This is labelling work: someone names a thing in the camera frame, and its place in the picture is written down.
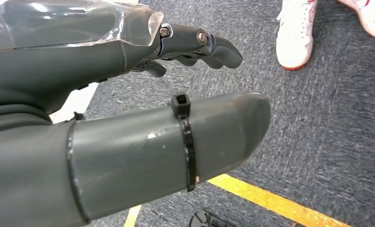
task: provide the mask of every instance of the gray plastic tube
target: gray plastic tube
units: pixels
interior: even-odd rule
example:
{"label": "gray plastic tube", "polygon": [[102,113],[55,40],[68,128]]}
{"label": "gray plastic tube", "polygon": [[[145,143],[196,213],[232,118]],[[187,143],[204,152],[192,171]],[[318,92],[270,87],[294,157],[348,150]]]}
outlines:
{"label": "gray plastic tube", "polygon": [[[245,161],[269,122],[270,105],[258,93],[193,101],[190,124],[200,182]],[[187,187],[183,137],[169,106],[81,121],[72,150],[80,203],[90,219]]]}
{"label": "gray plastic tube", "polygon": [[[170,106],[54,125],[32,113],[0,115],[14,121],[0,131],[0,227],[79,227],[187,187]],[[270,105],[257,93],[193,100],[190,121],[203,182],[250,156]]]}

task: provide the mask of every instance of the transparent plastic wrap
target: transparent plastic wrap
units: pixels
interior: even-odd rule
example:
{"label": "transparent plastic wrap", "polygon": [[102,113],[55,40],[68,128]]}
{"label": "transparent plastic wrap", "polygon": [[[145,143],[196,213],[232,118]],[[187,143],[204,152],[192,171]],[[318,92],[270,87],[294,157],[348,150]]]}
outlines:
{"label": "transparent plastic wrap", "polygon": [[119,0],[0,0],[0,51],[112,41],[149,46],[162,19],[162,12]]}

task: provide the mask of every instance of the shoe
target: shoe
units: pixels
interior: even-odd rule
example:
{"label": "shoe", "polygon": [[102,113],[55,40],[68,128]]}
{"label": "shoe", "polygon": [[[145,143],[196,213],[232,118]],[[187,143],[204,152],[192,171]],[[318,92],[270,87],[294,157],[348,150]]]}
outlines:
{"label": "shoe", "polygon": [[358,15],[364,30],[375,37],[375,0],[337,0],[352,8]]}
{"label": "shoe", "polygon": [[313,21],[317,0],[283,0],[277,20],[276,55],[287,70],[303,67],[313,49]]}

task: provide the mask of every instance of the robotic hand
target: robotic hand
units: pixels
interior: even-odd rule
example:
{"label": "robotic hand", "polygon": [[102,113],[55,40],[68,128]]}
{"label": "robotic hand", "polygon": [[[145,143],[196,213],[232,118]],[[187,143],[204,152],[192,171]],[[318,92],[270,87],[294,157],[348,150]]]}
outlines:
{"label": "robotic hand", "polygon": [[270,105],[252,92],[181,94],[170,106],[52,124],[72,90],[130,71],[161,77],[157,59],[240,65],[229,41],[147,12],[105,0],[0,1],[0,226],[78,227],[191,191],[261,142]]}

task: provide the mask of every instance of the yellow tape line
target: yellow tape line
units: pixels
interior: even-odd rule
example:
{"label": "yellow tape line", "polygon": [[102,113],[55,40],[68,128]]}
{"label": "yellow tape line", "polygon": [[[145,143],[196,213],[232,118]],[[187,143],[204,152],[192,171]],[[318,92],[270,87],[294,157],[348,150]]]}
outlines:
{"label": "yellow tape line", "polygon": [[129,214],[127,215],[125,224],[123,227],[134,227],[136,223],[137,216],[139,215],[141,205],[130,208]]}
{"label": "yellow tape line", "polygon": [[322,213],[227,174],[212,178],[208,182],[307,227],[349,227],[349,225]]}

